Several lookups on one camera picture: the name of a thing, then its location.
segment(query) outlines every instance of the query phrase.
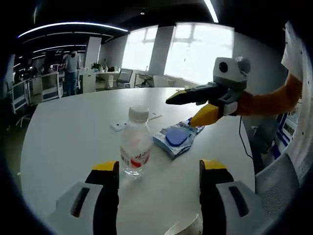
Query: blue plastic package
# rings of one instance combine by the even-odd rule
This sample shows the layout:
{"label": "blue plastic package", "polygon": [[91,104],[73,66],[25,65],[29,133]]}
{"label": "blue plastic package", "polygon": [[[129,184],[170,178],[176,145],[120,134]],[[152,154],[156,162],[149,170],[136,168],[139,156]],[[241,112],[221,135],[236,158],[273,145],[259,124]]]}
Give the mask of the blue plastic package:
{"label": "blue plastic package", "polygon": [[188,151],[198,133],[204,126],[192,127],[190,119],[160,130],[153,136],[155,145],[162,148],[173,160]]}

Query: ceiling light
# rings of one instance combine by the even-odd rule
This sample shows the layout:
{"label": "ceiling light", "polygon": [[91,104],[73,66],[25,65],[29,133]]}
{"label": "ceiling light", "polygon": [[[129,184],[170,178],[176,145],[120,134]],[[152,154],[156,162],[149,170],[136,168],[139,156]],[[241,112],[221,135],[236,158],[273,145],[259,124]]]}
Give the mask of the ceiling light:
{"label": "ceiling light", "polygon": [[37,57],[31,58],[31,59],[33,60],[33,59],[37,59],[37,58],[40,58],[40,57],[43,57],[43,56],[45,56],[45,55],[40,55],[40,56],[37,56]]}
{"label": "ceiling light", "polygon": [[141,15],[144,15],[144,14],[146,14],[146,8],[143,8],[142,10],[141,10],[141,13],[140,13]]}
{"label": "ceiling light", "polygon": [[40,49],[40,50],[36,50],[33,51],[33,53],[38,52],[38,51],[42,51],[42,50],[49,50],[49,49],[54,49],[54,48],[60,48],[60,47],[85,47],[86,45],[65,45],[65,46],[57,46],[57,47],[48,47],[45,49]]}
{"label": "ceiling light", "polygon": [[63,22],[63,23],[52,23],[52,24],[47,24],[47,25],[43,25],[37,28],[33,28],[29,31],[26,31],[25,33],[22,33],[19,37],[27,34],[27,33],[31,33],[34,32],[36,30],[42,29],[42,28],[47,28],[47,27],[53,27],[53,26],[59,26],[59,25],[77,25],[77,24],[84,24],[84,25],[91,25],[91,26],[100,26],[100,27],[104,27],[104,28],[112,28],[112,29],[117,29],[117,30],[121,30],[124,32],[128,32],[128,30],[123,29],[123,28],[118,28],[118,27],[114,27],[111,25],[106,25],[106,24],[99,24],[99,23],[88,23],[88,22]]}
{"label": "ceiling light", "polygon": [[217,16],[216,16],[216,13],[215,13],[215,10],[214,10],[214,8],[213,8],[213,5],[212,5],[211,1],[210,1],[210,0],[204,0],[204,2],[205,2],[207,8],[208,8],[209,11],[210,11],[210,14],[211,14],[211,16],[212,16],[212,18],[213,18],[213,21],[214,21],[215,23],[218,23],[219,20],[217,19]]}

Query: black cable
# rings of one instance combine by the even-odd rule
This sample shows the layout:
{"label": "black cable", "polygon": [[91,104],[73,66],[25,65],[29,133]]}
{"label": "black cable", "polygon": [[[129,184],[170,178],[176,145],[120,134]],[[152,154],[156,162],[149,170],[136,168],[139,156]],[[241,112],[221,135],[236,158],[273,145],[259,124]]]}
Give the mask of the black cable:
{"label": "black cable", "polygon": [[240,139],[241,139],[241,142],[243,143],[243,146],[244,146],[244,148],[245,148],[245,152],[246,152],[246,155],[248,156],[248,157],[250,157],[252,160],[253,160],[253,157],[251,157],[249,154],[248,154],[248,152],[246,151],[246,146],[245,146],[245,143],[244,143],[244,141],[243,141],[243,138],[241,137],[241,121],[242,121],[242,119],[243,119],[243,117],[242,116],[240,116],[240,123],[239,123],[239,136],[240,136]]}

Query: person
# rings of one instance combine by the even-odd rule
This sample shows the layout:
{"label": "person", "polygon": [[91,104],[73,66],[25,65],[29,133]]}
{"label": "person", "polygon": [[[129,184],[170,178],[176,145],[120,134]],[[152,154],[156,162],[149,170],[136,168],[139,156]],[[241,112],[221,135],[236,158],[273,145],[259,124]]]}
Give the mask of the person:
{"label": "person", "polygon": [[72,51],[65,59],[65,91],[67,96],[76,95],[77,69],[80,68],[81,60],[77,51]]}
{"label": "person", "polygon": [[308,47],[295,33],[290,22],[285,26],[286,45],[281,63],[289,72],[284,86],[269,94],[244,93],[238,101],[237,114],[272,116],[290,112],[302,95],[298,125],[283,152],[290,157],[301,183],[313,162],[310,154],[313,152],[313,72]]}

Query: bottle cap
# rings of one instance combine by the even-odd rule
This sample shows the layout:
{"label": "bottle cap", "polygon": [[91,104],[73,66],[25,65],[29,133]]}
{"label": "bottle cap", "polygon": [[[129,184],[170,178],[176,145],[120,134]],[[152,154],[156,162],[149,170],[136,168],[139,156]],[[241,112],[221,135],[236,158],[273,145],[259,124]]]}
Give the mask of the bottle cap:
{"label": "bottle cap", "polygon": [[131,106],[128,116],[131,121],[145,123],[148,121],[149,109],[142,105]]}

